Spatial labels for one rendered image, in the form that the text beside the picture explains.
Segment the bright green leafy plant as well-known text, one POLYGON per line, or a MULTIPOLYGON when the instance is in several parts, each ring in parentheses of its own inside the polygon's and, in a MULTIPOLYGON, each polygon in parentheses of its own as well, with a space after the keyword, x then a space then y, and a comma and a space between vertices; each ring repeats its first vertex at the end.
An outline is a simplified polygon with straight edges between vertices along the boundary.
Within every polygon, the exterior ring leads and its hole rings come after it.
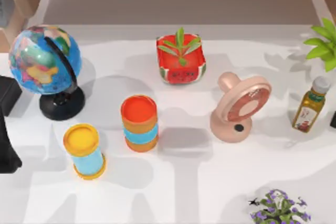
POLYGON ((326 72, 336 69, 336 25, 330 19, 322 18, 322 26, 312 26, 311 29, 320 37, 309 38, 303 42, 313 46, 306 59, 320 58, 326 72))

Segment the yellow oil bottle grey cap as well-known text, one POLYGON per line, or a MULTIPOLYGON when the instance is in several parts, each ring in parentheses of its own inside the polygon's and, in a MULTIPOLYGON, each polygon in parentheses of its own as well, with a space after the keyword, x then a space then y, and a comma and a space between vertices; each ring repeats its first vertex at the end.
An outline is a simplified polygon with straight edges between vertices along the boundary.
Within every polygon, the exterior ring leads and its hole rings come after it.
POLYGON ((318 76, 314 79, 312 87, 305 93, 292 122, 292 127, 301 132, 308 133, 314 125, 326 101, 326 94, 331 87, 329 79, 318 76))

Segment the blue globe on black stand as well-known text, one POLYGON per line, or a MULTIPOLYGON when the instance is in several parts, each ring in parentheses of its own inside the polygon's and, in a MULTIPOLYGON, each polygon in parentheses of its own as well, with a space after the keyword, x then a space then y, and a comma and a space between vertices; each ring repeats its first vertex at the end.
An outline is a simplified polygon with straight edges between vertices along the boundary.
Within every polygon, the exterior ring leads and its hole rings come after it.
POLYGON ((66 31, 31 26, 15 38, 8 59, 19 84, 40 94, 39 108, 45 117, 64 121, 83 109, 85 94, 77 82, 82 58, 77 42, 66 31))

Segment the yellow and blue cylinder can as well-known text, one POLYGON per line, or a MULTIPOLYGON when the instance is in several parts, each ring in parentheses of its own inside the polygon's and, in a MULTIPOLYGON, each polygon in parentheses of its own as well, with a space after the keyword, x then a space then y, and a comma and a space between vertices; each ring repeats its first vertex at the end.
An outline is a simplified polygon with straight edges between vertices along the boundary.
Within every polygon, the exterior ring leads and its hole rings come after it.
POLYGON ((85 123, 71 126, 63 136, 63 145, 79 177, 92 180, 104 173, 106 158, 100 149, 99 133, 95 127, 85 123))

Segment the orange and blue cylinder can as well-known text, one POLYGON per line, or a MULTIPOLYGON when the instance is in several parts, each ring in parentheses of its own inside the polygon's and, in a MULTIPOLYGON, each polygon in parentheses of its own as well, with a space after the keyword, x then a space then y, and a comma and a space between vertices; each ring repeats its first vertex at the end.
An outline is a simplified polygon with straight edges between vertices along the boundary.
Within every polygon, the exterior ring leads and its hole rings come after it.
POLYGON ((146 95, 133 95, 125 99, 120 108, 123 134, 130 149, 147 152, 159 139, 157 106, 146 95))

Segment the watermelon plant pot with plant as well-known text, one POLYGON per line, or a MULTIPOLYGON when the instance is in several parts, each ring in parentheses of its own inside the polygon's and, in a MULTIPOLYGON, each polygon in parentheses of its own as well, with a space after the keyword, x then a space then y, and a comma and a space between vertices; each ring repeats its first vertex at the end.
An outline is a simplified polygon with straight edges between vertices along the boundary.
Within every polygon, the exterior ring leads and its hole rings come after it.
POLYGON ((197 34, 179 28, 175 34, 156 39, 160 75, 169 84, 189 84, 206 71, 202 41, 197 34))

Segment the pink desk fan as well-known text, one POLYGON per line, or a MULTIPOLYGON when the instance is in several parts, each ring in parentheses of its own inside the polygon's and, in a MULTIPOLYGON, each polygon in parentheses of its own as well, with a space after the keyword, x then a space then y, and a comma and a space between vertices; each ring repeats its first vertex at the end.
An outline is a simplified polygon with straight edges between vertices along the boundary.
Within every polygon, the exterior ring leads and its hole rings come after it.
POLYGON ((251 117, 266 104, 272 87, 262 76, 241 80, 233 72, 221 74, 218 86, 224 95, 211 113, 211 132, 221 141, 241 142, 249 136, 251 117))

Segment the purple flower plant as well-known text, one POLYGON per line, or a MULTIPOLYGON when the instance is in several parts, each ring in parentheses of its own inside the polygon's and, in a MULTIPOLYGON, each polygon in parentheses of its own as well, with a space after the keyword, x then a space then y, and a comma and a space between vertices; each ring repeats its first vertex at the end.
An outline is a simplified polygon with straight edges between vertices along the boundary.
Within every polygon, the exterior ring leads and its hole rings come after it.
POLYGON ((290 198, 280 189, 272 189, 263 197, 248 201, 248 205, 254 224, 311 224, 306 201, 290 198))

